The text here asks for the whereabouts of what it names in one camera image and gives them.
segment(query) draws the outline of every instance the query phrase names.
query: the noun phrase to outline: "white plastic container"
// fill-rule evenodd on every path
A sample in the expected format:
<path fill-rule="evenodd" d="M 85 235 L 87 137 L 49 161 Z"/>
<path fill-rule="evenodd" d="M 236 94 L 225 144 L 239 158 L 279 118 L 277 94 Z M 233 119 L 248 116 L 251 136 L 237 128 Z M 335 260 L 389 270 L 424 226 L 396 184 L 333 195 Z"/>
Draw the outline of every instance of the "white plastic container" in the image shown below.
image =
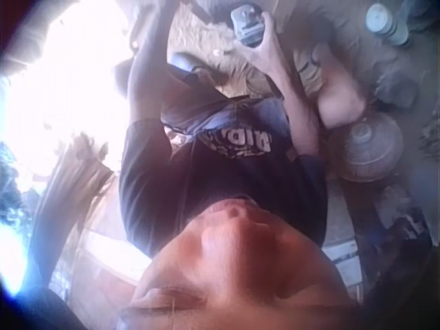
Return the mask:
<path fill-rule="evenodd" d="M 405 46 L 409 41 L 408 26 L 393 17 L 391 11 L 380 3 L 375 3 L 366 13 L 366 27 L 390 45 Z"/>

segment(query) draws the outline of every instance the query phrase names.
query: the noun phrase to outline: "t-shirt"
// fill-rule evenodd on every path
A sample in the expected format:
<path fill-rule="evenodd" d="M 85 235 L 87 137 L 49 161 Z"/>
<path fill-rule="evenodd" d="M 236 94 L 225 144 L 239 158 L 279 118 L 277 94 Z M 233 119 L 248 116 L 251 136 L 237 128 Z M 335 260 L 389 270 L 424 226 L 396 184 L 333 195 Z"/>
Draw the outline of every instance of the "t-shirt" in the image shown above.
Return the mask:
<path fill-rule="evenodd" d="M 325 237 L 327 189 L 319 157 L 288 157 L 289 148 L 264 127 L 204 131 L 172 156 L 159 120 L 129 128 L 120 174 L 128 240 L 153 256 L 208 206 L 247 198 L 308 236 Z"/>

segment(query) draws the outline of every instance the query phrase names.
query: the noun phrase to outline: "finger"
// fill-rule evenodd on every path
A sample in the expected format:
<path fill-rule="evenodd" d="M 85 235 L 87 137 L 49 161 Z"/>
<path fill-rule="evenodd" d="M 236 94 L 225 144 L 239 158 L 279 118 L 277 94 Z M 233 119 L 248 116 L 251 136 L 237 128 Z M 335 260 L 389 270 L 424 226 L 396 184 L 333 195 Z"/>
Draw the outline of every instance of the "finger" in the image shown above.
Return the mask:
<path fill-rule="evenodd" d="M 265 39 L 267 36 L 271 36 L 275 33 L 275 21 L 269 12 L 263 12 L 261 16 L 264 18 L 264 25 L 265 25 L 264 39 Z"/>

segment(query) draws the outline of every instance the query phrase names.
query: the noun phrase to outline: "denim shorts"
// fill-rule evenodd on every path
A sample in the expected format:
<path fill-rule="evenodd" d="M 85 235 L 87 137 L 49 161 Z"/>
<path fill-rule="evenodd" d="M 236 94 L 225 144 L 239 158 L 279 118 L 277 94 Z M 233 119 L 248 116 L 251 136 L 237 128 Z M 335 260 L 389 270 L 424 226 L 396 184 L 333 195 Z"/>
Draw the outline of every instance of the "denim shorts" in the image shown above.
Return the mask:
<path fill-rule="evenodd" d="M 289 121 L 281 99 L 228 98 L 214 87 L 203 84 L 196 74 L 176 67 L 171 69 L 191 87 L 162 115 L 164 125 L 174 132 L 195 136 L 206 130 L 257 124 L 291 141 Z"/>

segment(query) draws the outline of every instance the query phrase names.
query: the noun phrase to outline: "hand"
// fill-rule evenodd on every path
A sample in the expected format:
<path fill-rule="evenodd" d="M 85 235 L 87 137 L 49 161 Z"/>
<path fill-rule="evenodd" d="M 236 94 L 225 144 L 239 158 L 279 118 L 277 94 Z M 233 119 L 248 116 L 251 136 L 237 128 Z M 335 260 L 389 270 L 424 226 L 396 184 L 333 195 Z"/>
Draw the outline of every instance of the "hand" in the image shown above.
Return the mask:
<path fill-rule="evenodd" d="M 246 47 L 238 40 L 234 43 L 236 50 L 238 50 L 249 63 L 274 79 L 278 75 L 288 72 L 289 65 L 281 50 L 272 16 L 268 12 L 262 13 L 261 16 L 265 22 L 263 42 L 255 48 Z"/>

